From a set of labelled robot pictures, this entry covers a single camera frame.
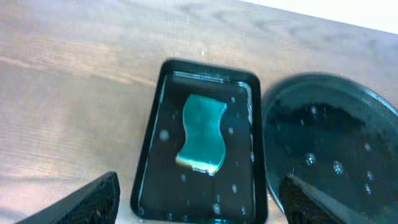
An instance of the sponge edge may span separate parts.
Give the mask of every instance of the sponge edge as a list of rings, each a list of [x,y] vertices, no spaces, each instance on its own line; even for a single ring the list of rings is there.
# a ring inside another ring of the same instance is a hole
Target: sponge edge
[[[183,108],[185,144],[175,161],[195,171],[214,175],[223,165],[226,149],[220,131],[226,103],[190,95]]]

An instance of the white wall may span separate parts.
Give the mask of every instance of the white wall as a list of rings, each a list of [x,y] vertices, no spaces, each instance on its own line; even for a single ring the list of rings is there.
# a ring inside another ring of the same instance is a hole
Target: white wall
[[[388,0],[243,0],[398,34],[398,1]]]

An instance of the wooden surface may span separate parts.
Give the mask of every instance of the wooden surface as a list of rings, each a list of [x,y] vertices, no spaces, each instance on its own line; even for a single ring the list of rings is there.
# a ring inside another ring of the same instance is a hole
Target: wooden surface
[[[300,72],[355,80],[398,106],[398,36],[224,1],[0,3],[0,223],[109,170],[129,198],[159,68],[169,57],[243,68],[262,91]],[[285,223],[269,200],[269,223]]]

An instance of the wooden table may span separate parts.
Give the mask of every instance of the wooden table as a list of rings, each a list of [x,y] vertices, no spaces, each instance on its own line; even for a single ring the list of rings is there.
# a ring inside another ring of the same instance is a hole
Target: wooden table
[[[232,0],[0,3],[0,222],[21,220],[109,170],[118,222],[159,68],[169,57],[243,68],[262,91],[323,71],[398,106],[398,36]],[[269,200],[269,223],[286,220]]]

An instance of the round black plate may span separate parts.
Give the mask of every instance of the round black plate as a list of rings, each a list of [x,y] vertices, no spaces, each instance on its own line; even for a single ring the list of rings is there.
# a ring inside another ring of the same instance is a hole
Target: round black plate
[[[325,74],[273,87],[262,104],[269,188],[293,173],[378,223],[398,220],[397,110],[367,88]]]

